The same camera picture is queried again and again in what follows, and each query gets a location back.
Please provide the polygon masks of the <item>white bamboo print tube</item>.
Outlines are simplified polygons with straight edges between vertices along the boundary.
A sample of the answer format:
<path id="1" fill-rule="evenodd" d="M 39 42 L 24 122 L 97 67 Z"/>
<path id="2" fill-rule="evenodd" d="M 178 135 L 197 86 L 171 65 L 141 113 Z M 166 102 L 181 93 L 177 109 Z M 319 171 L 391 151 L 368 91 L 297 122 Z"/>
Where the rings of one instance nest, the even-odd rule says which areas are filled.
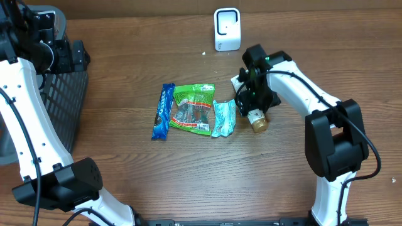
<path id="1" fill-rule="evenodd" d="M 239 87 L 242 85 L 242 82 L 238 81 L 238 75 L 231 78 L 231 83 L 233 85 L 234 90 L 237 92 Z M 254 133 L 259 133 L 267 130 L 268 121 L 266 120 L 266 116 L 263 111 L 259 109 L 254 109 L 248 112 L 247 118 L 253 128 Z"/>

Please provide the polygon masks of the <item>mint green wipes pack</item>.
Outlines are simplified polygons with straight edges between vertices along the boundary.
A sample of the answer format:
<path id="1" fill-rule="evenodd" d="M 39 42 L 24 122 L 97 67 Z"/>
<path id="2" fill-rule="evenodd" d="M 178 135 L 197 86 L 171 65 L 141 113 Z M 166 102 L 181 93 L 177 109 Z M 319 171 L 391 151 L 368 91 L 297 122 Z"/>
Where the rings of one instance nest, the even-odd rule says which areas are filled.
<path id="1" fill-rule="evenodd" d="M 213 101 L 215 113 L 215 125 L 212 137 L 227 137 L 234 132 L 236 126 L 236 103 L 232 99 L 228 102 L 218 103 Z"/>

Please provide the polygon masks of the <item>green snack bag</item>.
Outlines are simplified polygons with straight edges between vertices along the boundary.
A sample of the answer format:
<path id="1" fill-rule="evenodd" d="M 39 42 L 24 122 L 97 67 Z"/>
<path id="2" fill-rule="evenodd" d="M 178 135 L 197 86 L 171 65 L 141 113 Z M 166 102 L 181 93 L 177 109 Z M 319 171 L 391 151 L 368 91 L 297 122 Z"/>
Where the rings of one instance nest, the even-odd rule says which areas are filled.
<path id="1" fill-rule="evenodd" d="M 209 114 L 215 85 L 211 83 L 175 87 L 173 97 L 178 110 L 169 125 L 184 131 L 210 136 Z"/>

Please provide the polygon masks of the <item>blue Oreo cookie pack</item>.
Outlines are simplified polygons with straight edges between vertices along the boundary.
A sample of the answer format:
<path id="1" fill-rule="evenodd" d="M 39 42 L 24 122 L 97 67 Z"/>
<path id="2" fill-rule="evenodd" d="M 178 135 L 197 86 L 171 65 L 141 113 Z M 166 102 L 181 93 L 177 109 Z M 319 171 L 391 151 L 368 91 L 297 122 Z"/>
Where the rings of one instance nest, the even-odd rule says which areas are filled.
<path id="1" fill-rule="evenodd" d="M 171 108 L 173 107 L 174 83 L 165 83 L 161 90 L 158 108 L 155 115 L 152 140 L 165 140 L 169 130 Z"/>

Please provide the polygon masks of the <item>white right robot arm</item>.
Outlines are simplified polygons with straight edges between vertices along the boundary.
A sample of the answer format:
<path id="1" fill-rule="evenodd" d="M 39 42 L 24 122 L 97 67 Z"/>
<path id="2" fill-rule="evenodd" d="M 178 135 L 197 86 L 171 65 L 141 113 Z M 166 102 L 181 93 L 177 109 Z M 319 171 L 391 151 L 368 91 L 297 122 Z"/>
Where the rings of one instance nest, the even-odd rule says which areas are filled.
<path id="1" fill-rule="evenodd" d="M 261 45 L 246 49 L 235 102 L 242 116 L 266 113 L 285 99 L 305 120 L 305 156 L 317 176 L 315 202 L 305 225 L 367 225 L 346 215 L 349 183 L 367 159 L 359 105 L 329 95 L 283 51 L 266 54 Z"/>

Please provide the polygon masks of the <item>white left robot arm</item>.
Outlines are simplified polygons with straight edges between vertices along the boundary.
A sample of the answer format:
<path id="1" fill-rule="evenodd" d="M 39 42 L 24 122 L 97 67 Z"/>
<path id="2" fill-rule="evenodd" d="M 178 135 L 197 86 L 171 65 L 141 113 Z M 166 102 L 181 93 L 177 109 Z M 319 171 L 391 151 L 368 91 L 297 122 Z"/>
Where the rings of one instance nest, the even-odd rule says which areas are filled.
<path id="1" fill-rule="evenodd" d="M 72 158 L 90 56 L 65 30 L 53 6 L 1 2 L 1 117 L 23 180 L 13 195 L 35 210 L 81 214 L 94 225 L 141 225 L 140 215 L 104 188 L 93 159 Z"/>

